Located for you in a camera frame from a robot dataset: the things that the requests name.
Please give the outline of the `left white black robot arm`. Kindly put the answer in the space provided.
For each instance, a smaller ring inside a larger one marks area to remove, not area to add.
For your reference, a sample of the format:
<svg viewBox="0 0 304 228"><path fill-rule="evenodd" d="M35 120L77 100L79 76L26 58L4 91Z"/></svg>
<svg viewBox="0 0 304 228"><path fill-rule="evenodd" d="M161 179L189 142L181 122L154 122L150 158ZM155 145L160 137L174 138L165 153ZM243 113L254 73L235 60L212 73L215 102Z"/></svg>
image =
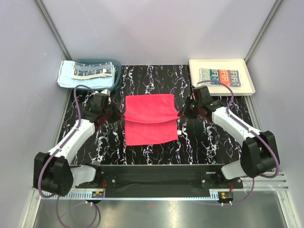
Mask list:
<svg viewBox="0 0 304 228"><path fill-rule="evenodd" d="M94 165L78 165L71 162L96 130L105 122L115 123L122 113L110 98L110 90L94 92L92 105L84 110L70 132L48 152L39 152L34 158L33 186L44 198L52 195L66 196L70 190L83 183L98 188L103 181Z"/></svg>

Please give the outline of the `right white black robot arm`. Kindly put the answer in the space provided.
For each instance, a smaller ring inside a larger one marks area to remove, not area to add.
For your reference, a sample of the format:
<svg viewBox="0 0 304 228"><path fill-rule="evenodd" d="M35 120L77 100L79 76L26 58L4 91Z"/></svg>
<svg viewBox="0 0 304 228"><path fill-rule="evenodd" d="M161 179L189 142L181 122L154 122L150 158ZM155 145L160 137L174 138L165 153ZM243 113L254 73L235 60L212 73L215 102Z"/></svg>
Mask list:
<svg viewBox="0 0 304 228"><path fill-rule="evenodd" d="M245 123L230 111L228 105L214 100L207 86L193 87L192 90L194 96L187 98L179 116L194 119L200 115L209 119L228 132L242 149L240 159L222 166L212 180L220 188L227 188L240 177L275 178L280 159L274 134Z"/></svg>

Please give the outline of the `red towel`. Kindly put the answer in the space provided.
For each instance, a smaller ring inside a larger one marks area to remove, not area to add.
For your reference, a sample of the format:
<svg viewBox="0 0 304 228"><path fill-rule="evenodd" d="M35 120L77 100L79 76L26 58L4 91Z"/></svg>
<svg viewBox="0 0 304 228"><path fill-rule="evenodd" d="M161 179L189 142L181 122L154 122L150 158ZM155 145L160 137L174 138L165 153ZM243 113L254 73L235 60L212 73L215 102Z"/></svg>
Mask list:
<svg viewBox="0 0 304 228"><path fill-rule="evenodd" d="M129 95L125 99L127 146L154 145L178 139L173 94Z"/></svg>

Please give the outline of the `colourful bear print towel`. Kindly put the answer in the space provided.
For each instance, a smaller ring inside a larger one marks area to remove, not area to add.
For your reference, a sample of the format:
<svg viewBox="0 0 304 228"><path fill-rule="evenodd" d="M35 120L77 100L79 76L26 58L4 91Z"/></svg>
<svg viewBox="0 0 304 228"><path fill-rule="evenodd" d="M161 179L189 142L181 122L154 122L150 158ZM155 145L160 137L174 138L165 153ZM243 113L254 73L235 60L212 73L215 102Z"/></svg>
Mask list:
<svg viewBox="0 0 304 228"><path fill-rule="evenodd" d="M208 69L201 68L199 70L199 82L207 85L220 86L215 83L221 82L229 87L241 87L240 75L237 70L226 69Z"/></svg>

